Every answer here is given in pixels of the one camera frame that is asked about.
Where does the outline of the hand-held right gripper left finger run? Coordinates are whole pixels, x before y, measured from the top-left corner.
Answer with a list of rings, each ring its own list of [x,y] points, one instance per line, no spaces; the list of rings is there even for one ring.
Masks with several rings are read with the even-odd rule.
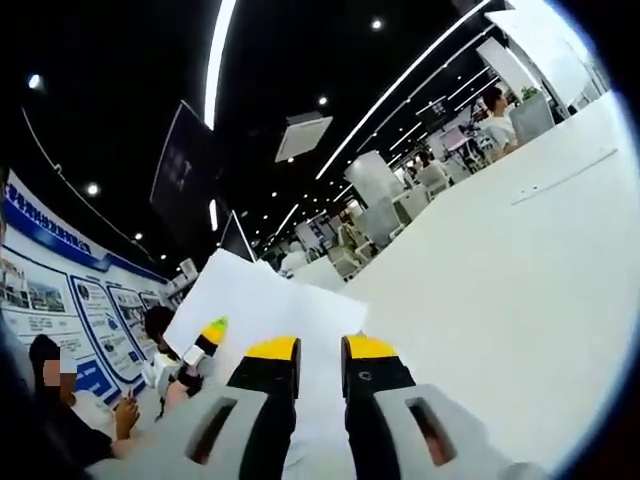
[[[166,409],[133,451],[88,467],[93,479],[279,479],[296,424],[301,342],[249,349],[228,382]]]

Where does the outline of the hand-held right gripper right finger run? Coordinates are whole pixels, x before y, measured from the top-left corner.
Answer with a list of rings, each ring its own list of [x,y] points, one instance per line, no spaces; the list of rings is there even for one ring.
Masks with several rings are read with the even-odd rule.
[[[360,479],[545,479],[494,448],[484,424],[433,385],[418,384],[394,348],[363,334],[341,342],[345,427]]]

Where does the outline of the person's left hand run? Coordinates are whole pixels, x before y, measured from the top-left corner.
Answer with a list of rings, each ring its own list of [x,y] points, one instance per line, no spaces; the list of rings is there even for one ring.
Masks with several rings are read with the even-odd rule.
[[[174,408],[197,394],[203,384],[203,376],[190,365],[183,365],[169,383],[164,399],[165,406]]]

